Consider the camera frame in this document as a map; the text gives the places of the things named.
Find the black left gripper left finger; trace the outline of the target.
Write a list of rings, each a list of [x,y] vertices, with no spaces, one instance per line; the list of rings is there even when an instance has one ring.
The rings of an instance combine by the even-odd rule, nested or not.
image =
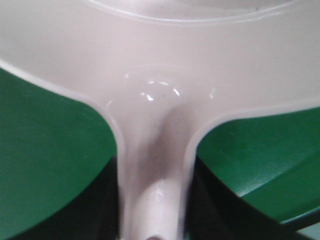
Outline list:
[[[14,177],[0,185],[2,240],[116,240],[119,237],[117,159],[76,187]]]

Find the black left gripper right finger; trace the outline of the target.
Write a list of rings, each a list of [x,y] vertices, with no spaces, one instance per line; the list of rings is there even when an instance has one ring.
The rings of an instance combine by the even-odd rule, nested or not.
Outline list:
[[[191,240],[306,240],[298,231],[319,221],[320,209],[315,208],[279,223],[238,197],[201,159],[195,160],[187,201]]]

